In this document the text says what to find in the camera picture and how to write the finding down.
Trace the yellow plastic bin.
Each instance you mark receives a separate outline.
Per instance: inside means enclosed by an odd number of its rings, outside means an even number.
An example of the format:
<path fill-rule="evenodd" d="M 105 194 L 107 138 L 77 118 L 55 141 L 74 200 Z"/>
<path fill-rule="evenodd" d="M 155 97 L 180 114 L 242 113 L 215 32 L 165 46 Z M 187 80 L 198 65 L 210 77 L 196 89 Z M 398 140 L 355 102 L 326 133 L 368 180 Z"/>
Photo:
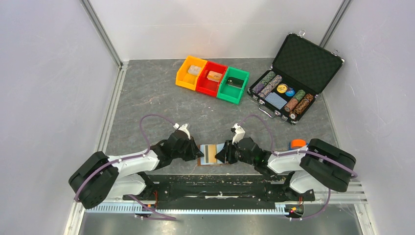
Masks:
<path fill-rule="evenodd" d="M 176 73 L 175 85 L 196 90 L 198 78 L 207 62 L 205 59 L 188 55 Z"/>

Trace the green plastic bin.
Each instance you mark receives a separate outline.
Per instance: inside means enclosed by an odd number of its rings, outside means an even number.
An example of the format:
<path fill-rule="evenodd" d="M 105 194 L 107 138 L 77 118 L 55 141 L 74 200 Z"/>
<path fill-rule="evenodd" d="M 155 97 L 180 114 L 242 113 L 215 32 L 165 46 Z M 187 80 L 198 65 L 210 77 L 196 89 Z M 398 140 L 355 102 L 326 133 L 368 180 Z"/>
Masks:
<path fill-rule="evenodd" d="M 239 104 L 245 87 L 249 81 L 250 73 L 234 67 L 228 67 L 219 85 L 217 98 Z"/>

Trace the card stack in yellow bin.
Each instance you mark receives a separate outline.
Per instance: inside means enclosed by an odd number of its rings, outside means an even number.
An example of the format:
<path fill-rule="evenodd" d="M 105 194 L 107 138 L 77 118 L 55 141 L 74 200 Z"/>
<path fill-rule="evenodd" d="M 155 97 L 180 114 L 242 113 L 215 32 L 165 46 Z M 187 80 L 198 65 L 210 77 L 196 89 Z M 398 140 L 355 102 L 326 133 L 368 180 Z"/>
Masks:
<path fill-rule="evenodd" d="M 197 76 L 197 75 L 200 73 L 200 71 L 201 71 L 201 70 L 202 70 L 202 68 L 201 68 L 201 67 L 196 66 L 196 65 L 191 65 L 191 66 L 188 68 L 187 73 L 189 73 L 189 74 L 191 74 L 191 75 L 194 75 L 194 76 Z"/>

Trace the orange blue tape roll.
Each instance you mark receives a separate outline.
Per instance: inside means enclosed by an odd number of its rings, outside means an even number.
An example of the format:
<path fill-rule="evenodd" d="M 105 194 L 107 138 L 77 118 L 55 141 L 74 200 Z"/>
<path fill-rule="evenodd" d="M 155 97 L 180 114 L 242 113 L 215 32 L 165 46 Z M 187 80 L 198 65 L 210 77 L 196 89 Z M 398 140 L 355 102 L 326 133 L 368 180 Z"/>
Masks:
<path fill-rule="evenodd" d="M 293 150 L 293 149 L 298 149 L 298 148 L 302 148 L 304 146 L 307 146 L 308 143 L 305 140 L 302 139 L 294 139 L 292 141 L 290 141 L 289 143 L 289 149 Z"/>

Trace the card stack in red bin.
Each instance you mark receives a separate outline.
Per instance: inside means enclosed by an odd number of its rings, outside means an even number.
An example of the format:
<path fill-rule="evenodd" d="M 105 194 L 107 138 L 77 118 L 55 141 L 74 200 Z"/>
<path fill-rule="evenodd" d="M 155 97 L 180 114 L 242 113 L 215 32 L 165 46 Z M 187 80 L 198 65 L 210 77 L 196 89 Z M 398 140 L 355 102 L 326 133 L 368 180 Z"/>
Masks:
<path fill-rule="evenodd" d="M 215 71 L 209 71 L 207 73 L 207 79 L 210 81 L 214 81 L 214 82 L 220 82 L 221 78 L 222 78 L 222 73 L 218 73 Z"/>

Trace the black poker chip case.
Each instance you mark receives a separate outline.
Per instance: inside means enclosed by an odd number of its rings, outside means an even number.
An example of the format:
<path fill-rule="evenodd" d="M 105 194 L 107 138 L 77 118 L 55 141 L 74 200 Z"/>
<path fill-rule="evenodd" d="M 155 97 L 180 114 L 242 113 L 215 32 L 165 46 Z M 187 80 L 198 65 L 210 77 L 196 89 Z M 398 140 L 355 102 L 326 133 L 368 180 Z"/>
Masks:
<path fill-rule="evenodd" d="M 337 54 L 302 35 L 289 33 L 270 68 L 248 88 L 247 93 L 269 117 L 278 116 L 295 125 L 344 63 L 344 59 Z M 281 83 L 289 87 L 284 94 L 276 91 Z M 277 109 L 265 100 L 271 92 L 287 101 L 282 109 Z"/>

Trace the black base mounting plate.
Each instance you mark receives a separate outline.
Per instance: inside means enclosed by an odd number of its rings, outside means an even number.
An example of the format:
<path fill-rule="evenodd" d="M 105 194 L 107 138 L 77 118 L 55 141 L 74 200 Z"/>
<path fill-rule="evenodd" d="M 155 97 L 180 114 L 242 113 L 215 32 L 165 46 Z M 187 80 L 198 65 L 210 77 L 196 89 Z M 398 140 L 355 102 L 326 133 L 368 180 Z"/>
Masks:
<path fill-rule="evenodd" d="M 273 209 L 275 203 L 315 201 L 314 190 L 289 188 L 292 174 L 263 175 L 145 175 L 144 190 L 134 196 L 155 201 L 161 210 Z"/>

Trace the brown leather card holder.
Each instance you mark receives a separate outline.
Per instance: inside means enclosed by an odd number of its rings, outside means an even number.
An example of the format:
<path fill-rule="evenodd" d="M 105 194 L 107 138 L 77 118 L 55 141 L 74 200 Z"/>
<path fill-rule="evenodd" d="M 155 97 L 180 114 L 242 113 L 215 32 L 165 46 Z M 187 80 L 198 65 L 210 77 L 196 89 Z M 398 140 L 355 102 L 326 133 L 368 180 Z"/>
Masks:
<path fill-rule="evenodd" d="M 201 144 L 199 146 L 200 151 L 202 152 L 202 157 L 197 159 L 197 166 L 217 166 L 225 165 L 226 163 L 218 160 L 215 156 L 223 148 L 224 144 Z"/>

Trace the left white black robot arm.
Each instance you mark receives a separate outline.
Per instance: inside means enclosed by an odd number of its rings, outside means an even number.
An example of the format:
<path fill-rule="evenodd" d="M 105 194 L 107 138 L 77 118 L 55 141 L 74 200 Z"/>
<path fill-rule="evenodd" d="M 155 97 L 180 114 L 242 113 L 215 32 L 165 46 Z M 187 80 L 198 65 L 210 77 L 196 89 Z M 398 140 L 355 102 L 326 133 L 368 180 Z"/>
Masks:
<path fill-rule="evenodd" d="M 147 171 L 166 167 L 174 159 L 187 162 L 200 157 L 203 153 L 194 138 L 176 130 L 168 139 L 141 152 L 119 156 L 95 152 L 70 176 L 68 183 L 75 192 L 75 200 L 86 209 L 128 194 L 145 200 L 154 193 Z"/>

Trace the blue playing card deck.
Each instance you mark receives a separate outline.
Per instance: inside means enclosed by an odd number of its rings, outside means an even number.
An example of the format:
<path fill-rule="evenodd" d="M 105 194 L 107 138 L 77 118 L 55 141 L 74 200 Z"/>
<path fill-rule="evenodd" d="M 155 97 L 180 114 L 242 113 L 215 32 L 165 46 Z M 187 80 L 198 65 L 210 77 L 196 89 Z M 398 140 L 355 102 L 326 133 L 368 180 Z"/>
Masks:
<path fill-rule="evenodd" d="M 274 92 L 269 93 L 265 97 L 265 100 L 277 109 L 282 109 L 287 104 L 287 101 L 284 98 Z"/>

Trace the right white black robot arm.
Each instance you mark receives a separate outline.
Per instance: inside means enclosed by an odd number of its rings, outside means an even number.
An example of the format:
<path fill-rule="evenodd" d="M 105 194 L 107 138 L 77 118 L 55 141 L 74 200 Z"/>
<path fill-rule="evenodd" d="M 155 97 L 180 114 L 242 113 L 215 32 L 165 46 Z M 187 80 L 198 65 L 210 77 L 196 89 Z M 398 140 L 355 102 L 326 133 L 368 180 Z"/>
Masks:
<path fill-rule="evenodd" d="M 243 162 L 266 177 L 290 173 L 291 178 L 283 185 L 283 195 L 289 200 L 297 199 L 311 189 L 326 189 L 346 192 L 354 171 L 356 158 L 320 139 L 298 149 L 273 152 L 261 149 L 252 138 L 238 142 L 226 141 L 215 155 L 221 162 L 234 164 Z"/>

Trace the red plastic bin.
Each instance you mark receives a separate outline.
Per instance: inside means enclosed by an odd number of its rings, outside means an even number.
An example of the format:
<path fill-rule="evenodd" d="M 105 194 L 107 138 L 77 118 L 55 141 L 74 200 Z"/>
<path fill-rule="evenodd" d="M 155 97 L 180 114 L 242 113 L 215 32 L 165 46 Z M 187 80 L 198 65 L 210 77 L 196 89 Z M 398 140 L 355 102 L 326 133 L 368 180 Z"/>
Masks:
<path fill-rule="evenodd" d="M 219 85 L 228 69 L 228 66 L 207 61 L 201 71 L 196 84 L 196 91 L 212 97 L 217 97 Z"/>

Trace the yellow dealer button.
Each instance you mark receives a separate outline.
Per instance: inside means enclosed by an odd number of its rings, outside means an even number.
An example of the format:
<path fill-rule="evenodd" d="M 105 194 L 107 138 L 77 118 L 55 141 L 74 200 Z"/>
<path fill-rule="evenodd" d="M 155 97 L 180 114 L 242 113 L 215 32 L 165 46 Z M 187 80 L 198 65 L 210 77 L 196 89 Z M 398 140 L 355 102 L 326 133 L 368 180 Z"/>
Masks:
<path fill-rule="evenodd" d="M 276 91 L 280 94 L 284 94 L 288 91 L 288 88 L 289 87 L 286 84 L 281 83 L 277 86 Z"/>

